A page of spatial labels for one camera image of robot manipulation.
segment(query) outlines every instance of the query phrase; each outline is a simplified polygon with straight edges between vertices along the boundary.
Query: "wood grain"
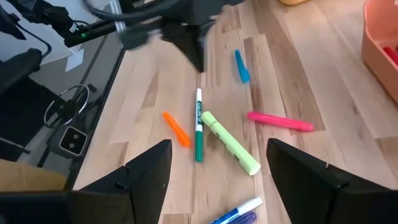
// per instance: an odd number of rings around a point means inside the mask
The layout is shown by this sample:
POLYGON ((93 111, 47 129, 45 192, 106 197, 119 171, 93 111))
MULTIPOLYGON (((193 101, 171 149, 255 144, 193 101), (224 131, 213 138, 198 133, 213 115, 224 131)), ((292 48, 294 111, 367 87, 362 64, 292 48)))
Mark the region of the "wood grain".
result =
POLYGON ((287 7, 278 0, 247 0, 226 7, 208 33, 204 73, 159 39, 126 52, 75 189, 171 139, 172 170, 159 223, 209 223, 255 196, 264 201, 257 223, 290 223, 268 168, 268 138, 398 189, 398 110, 361 61, 363 2, 312 0, 287 7), (245 85, 236 49, 251 74, 245 85), (180 146, 163 120, 168 111, 193 141, 198 87, 203 109, 261 163, 255 176, 207 127, 204 162, 194 162, 193 148, 180 146), (309 121, 315 131, 254 123, 246 118, 253 110, 309 121))

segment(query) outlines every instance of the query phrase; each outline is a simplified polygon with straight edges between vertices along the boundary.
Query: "wooden tabletop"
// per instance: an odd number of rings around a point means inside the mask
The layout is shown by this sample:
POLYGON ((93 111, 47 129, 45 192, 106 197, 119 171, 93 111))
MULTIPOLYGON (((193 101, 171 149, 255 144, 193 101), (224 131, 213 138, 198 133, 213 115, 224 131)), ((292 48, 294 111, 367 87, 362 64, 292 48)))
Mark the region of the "wooden tabletop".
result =
POLYGON ((173 161, 160 223, 209 223, 249 198, 265 203, 257 223, 289 223, 267 166, 266 143, 278 138, 333 165, 398 189, 398 109, 361 60, 364 0, 314 0, 295 7, 247 0, 226 7, 207 38, 199 74, 172 44, 153 40, 126 52, 75 189, 163 139, 173 161), (239 49, 251 73, 239 79, 239 49), (168 111, 194 139, 195 88, 203 108, 262 164, 253 177, 208 128, 205 161, 179 145, 162 118, 168 111), (248 111, 311 122, 312 133, 254 124, 248 111))

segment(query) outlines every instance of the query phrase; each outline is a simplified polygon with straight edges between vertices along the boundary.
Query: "orange highlighter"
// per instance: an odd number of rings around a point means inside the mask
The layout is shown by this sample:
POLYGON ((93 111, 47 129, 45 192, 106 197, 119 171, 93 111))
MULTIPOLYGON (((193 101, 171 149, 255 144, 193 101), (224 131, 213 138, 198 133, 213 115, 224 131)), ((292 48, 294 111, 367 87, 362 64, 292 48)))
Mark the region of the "orange highlighter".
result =
POLYGON ((180 142, 180 144, 184 147, 190 147, 191 139, 188 137, 187 134, 185 134, 185 132, 180 128, 177 122, 174 121, 174 119, 169 115, 169 113, 163 112, 163 117, 166 120, 166 122, 170 125, 170 128, 172 128, 174 133, 177 135, 177 139, 180 142))

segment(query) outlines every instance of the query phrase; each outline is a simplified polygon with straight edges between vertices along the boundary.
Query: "green marker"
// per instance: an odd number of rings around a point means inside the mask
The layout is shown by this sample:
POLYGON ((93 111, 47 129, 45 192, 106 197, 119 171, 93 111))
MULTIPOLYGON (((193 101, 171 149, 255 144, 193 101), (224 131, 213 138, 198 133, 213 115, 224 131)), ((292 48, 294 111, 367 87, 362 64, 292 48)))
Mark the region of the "green marker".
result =
POLYGON ((243 148, 240 143, 217 121, 217 119, 206 111, 201 115, 201 120, 209 126, 211 131, 219 137, 225 144, 227 150, 238 158, 243 169, 249 174, 254 175, 259 172, 261 165, 255 160, 250 153, 243 148))
POLYGON ((195 160, 203 161, 203 125, 201 122, 201 89, 197 89, 195 113, 195 160))

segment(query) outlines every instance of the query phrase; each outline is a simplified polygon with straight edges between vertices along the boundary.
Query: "pink highlighter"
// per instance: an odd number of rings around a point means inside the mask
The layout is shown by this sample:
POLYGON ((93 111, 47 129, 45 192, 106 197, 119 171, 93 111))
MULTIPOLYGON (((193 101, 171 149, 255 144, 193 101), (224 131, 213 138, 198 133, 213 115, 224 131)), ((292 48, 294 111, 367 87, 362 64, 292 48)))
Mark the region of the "pink highlighter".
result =
POLYGON ((248 118, 253 121, 272 124, 285 128, 297 129, 300 131, 313 131, 313 125, 304 121, 282 118, 278 116, 262 114, 258 112, 248 112, 248 118))

